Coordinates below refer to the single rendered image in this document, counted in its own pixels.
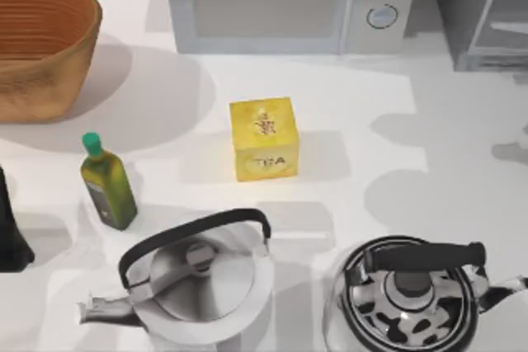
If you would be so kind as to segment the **yellow tea box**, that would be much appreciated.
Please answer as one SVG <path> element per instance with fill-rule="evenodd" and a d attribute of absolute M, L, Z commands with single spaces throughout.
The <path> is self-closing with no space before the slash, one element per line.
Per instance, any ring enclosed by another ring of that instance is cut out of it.
<path fill-rule="evenodd" d="M 299 132 L 289 97 L 229 104 L 238 181 L 296 176 Z"/>

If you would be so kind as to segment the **plain silver kettle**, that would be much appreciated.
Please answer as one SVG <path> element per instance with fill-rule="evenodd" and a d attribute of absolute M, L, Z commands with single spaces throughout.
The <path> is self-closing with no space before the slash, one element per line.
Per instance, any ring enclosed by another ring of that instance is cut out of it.
<path fill-rule="evenodd" d="M 152 352 L 223 352 L 265 310 L 274 281 L 271 225 L 229 209 L 158 232 L 118 262 L 120 298 L 79 303 L 82 324 L 140 327 Z"/>

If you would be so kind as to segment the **pale microwave oven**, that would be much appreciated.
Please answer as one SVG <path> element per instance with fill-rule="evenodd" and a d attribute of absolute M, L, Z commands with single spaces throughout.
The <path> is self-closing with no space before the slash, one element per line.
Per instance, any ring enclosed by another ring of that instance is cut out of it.
<path fill-rule="evenodd" d="M 393 54 L 413 0 L 168 0 L 184 54 Z M 398 20 L 376 30 L 365 18 L 389 4 Z"/>

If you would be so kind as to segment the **green bottle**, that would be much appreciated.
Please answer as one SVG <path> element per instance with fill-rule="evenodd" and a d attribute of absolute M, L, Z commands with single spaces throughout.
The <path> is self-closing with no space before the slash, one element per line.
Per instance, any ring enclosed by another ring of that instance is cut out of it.
<path fill-rule="evenodd" d="M 87 156 L 80 172 L 97 214 L 106 226 L 124 231 L 138 214 L 124 163 L 103 148 L 95 132 L 85 133 L 82 144 Z"/>

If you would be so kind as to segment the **round microwave knob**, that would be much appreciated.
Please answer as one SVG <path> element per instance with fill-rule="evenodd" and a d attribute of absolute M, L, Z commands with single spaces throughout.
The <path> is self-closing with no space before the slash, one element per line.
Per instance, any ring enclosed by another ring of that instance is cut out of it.
<path fill-rule="evenodd" d="M 367 12 L 365 20 L 373 29 L 387 29 L 398 20 L 398 10 L 389 4 L 373 7 Z"/>

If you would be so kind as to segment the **black spotted silver kettle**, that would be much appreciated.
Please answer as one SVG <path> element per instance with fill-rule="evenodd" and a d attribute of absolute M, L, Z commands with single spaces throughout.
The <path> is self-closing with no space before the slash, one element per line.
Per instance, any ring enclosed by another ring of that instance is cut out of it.
<path fill-rule="evenodd" d="M 491 284 L 483 243 L 370 240 L 337 270 L 323 309 L 327 352 L 468 352 L 480 315 L 528 277 Z"/>

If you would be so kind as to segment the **brown woven basket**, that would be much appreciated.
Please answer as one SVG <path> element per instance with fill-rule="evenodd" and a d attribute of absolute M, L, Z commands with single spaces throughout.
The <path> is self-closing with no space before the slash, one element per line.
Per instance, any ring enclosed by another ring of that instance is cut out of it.
<path fill-rule="evenodd" d="M 0 123 L 41 123 L 77 100 L 102 21 L 98 0 L 0 0 Z"/>

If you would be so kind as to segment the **grey cabinet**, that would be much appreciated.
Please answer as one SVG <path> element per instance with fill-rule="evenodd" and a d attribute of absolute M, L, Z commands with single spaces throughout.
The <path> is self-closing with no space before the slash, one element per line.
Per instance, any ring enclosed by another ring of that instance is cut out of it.
<path fill-rule="evenodd" d="M 528 72 L 528 0 L 436 0 L 457 72 Z"/>

